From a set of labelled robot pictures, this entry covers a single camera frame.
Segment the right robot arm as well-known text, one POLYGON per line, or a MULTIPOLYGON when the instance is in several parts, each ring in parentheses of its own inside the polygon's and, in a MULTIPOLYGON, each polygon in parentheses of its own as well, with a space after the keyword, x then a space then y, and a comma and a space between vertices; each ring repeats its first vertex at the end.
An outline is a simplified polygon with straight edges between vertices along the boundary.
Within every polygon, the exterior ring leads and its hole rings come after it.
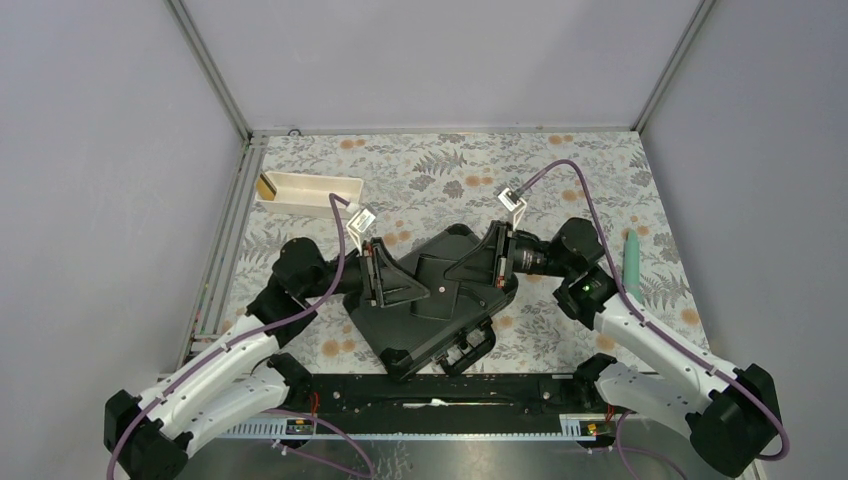
POLYGON ((514 273, 561 278, 553 296, 568 318, 613 339, 658 374, 645 376, 597 354, 578 370, 586 377, 573 386, 577 405, 635 411, 688 439, 718 473, 740 476, 783 432, 773 377, 757 364, 742 369, 723 360, 658 320, 600 267, 605 253, 587 219, 567 220, 550 241, 494 221, 445 276, 499 289, 514 273))

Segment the white plastic tray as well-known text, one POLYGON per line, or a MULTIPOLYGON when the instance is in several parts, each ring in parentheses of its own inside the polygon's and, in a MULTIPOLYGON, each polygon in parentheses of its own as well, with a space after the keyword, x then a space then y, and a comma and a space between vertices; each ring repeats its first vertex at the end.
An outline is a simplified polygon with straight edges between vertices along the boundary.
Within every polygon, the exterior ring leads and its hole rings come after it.
POLYGON ((362 199, 365 181, 355 177, 335 177, 279 171, 265 172, 274 182, 277 195, 274 201, 261 200, 255 190, 255 201, 268 213, 331 218, 331 193, 347 200, 350 205, 362 199))

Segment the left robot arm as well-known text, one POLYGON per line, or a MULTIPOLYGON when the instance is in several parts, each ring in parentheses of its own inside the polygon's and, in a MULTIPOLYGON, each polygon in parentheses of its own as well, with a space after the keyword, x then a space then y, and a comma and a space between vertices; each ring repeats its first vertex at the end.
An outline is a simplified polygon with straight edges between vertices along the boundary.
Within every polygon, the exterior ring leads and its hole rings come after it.
POLYGON ((327 260, 309 238, 281 249, 266 286, 210 347, 138 395, 105 404, 108 478, 173 479, 209 441, 255 414, 296 411, 320 399, 312 374, 284 347, 335 294, 386 310, 430 295, 386 253, 381 240, 327 260))

